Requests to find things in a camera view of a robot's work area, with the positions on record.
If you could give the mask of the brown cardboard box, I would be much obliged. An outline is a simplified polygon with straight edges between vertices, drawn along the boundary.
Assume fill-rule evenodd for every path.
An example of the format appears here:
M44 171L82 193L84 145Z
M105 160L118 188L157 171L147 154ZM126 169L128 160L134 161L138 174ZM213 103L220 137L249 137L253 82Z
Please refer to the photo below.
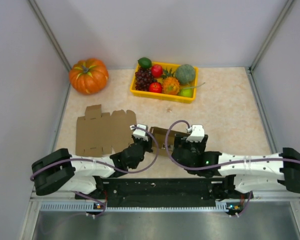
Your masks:
M165 145L165 139L166 139L166 133L167 129L157 127L157 126L152 126L149 130L149 132L154 136L156 139L159 150L158 150L158 155L159 156L164 156L167 157L167 151L166 151L166 145ZM169 153L172 155L173 150L174 150L174 142L175 142L175 137L188 137L190 134L185 133L185 132L180 132L180 131L174 131L171 130L168 134L167 138L167 149Z

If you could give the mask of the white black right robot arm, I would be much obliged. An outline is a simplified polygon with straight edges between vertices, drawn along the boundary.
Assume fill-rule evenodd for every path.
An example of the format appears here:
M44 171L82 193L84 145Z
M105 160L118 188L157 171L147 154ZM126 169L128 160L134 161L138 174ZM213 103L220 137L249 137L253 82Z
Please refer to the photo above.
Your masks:
M300 194L300 153L291 147L270 155L234 155L207 151L208 136L190 142L177 134L171 157L189 174L204 178L223 177L229 198L255 190L280 190Z

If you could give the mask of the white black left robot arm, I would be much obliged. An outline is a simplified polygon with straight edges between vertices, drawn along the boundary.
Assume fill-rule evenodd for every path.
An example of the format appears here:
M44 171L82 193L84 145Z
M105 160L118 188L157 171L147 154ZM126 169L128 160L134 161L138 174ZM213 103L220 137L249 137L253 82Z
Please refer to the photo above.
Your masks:
M136 168L145 153L153 151L151 144L151 141L137 140L121 152L104 157L78 156L60 148L32 164L30 180L38 196L70 191L96 199L104 191L101 179L139 173Z

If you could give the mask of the light green apple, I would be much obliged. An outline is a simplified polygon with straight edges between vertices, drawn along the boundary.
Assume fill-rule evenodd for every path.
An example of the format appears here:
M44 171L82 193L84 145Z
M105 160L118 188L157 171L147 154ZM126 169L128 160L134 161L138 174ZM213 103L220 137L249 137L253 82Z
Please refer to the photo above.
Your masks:
M179 93L177 95L180 96L180 97L192 98L193 94L194 94L194 90L201 87L204 84L205 83L203 82L199 85L184 87L179 91Z

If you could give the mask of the red apple front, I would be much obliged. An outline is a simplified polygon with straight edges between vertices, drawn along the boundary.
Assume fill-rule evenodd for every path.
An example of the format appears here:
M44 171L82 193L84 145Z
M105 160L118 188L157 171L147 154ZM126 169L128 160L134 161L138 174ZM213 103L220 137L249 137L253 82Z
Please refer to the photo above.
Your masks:
M161 94L163 92L163 87L159 82L153 82L149 85L148 91L151 93Z

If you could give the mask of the red apple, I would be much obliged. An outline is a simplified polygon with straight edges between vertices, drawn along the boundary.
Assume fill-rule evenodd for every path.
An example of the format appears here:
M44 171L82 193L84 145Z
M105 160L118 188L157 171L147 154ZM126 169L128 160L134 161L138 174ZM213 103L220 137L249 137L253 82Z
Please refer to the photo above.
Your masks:
M153 82L149 85L148 91L151 93L161 94L163 92L163 87L159 82Z
M160 78L163 75L163 68L159 64L155 64L151 67L151 74L154 78Z

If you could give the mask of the green netted melon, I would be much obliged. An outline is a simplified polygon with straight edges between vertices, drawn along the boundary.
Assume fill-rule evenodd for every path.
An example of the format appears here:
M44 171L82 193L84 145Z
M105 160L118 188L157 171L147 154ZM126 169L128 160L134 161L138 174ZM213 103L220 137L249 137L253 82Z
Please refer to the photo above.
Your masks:
M196 70L190 64L183 64L176 69L175 77L181 85L187 85L195 80Z

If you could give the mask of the purple grape bunch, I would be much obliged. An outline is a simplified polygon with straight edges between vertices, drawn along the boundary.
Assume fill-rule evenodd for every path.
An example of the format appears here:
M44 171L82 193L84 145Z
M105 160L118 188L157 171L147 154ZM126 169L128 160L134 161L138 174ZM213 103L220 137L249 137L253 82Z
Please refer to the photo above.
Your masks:
M156 83L157 80L152 75L151 70L139 67L135 72L135 89L137 91L149 91L149 87L152 83Z

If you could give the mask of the red apple rear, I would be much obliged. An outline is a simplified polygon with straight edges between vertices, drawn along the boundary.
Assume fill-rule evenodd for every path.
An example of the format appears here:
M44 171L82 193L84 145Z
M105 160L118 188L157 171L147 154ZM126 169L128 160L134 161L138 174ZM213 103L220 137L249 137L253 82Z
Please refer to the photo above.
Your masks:
M163 75L163 68L159 64L155 64L151 67L151 74L154 78L160 78Z

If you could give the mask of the dark green lime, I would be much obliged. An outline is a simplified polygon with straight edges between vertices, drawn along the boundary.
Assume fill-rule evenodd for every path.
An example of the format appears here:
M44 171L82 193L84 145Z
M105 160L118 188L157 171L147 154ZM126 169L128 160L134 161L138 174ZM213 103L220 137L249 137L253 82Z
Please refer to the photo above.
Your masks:
M137 62L143 69L149 69L152 67L152 61L147 57L141 57Z

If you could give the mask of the orange pumpkin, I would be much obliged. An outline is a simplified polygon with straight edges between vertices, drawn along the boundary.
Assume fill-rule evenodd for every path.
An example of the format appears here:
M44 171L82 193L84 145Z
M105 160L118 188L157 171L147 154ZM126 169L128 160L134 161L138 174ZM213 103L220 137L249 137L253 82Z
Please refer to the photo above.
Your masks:
M109 73L102 60L89 58L74 64L68 73L68 79L77 92L92 95L106 87Z

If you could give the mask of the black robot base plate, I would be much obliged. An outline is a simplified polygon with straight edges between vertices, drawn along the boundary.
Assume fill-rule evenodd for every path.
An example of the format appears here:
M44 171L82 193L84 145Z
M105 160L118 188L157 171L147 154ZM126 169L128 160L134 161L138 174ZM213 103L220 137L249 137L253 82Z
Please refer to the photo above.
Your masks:
M212 207L217 201L243 200L232 177L222 178L104 178L89 197L108 207Z

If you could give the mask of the aluminium frame post right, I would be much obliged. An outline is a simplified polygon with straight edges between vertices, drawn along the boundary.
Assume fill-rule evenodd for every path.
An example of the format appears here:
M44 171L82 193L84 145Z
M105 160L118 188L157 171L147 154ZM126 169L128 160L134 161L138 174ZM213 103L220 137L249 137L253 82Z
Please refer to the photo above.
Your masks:
M290 14L291 10L293 9L296 1L295 0L286 0L285 4L280 11L278 17L276 18L273 26L271 27L269 33L267 34L265 40L263 41L260 49L258 50L254 60L251 63L251 66L248 67L248 72L252 74L257 66L260 64L261 60L263 59L264 55L266 54L268 48L271 46L272 42L274 41L278 31L280 30L281 26L285 22L286 18Z

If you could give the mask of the aluminium frame post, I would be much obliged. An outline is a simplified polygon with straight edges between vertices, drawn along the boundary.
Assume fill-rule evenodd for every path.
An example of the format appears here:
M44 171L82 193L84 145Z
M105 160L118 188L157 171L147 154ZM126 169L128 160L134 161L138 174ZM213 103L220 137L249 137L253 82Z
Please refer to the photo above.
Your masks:
M278 17L276 18L273 26L271 27L269 33L267 34L265 40L263 41L260 49L258 50L254 60L251 63L251 66L248 67L248 72L252 74L257 66L260 64L261 60L263 59L264 55L266 54L268 48L271 46L272 42L274 41L278 31L280 30L281 26L285 22L286 18L290 14L291 10L293 9L296 1L295 0L286 0L285 4L280 11Z
M38 3L35 0L27 0L26 2L29 4L32 12L34 13L35 17L39 21L44 33L46 34L48 40L52 44L54 51L56 52L59 59L63 63L65 69L69 72L71 70L71 65L67 57L65 56L64 51L62 50L60 44L58 43L58 40L55 37L52 29L50 28L49 23L47 22L45 16L43 15Z

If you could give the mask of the aluminium frame post left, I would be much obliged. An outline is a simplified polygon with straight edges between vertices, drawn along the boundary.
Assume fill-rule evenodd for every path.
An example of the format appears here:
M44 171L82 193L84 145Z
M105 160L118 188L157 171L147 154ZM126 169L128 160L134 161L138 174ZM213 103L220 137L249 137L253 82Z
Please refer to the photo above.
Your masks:
M71 70L71 65L67 57L65 56L64 51L62 50L60 44L58 43L58 40L55 37L52 29L50 28L49 23L47 22L45 16L43 15L38 3L35 0L27 0L26 2L29 4L32 12L34 13L35 17L39 21L44 33L46 34L48 40L52 44L54 51L56 52L59 59L63 63L65 69L69 72Z

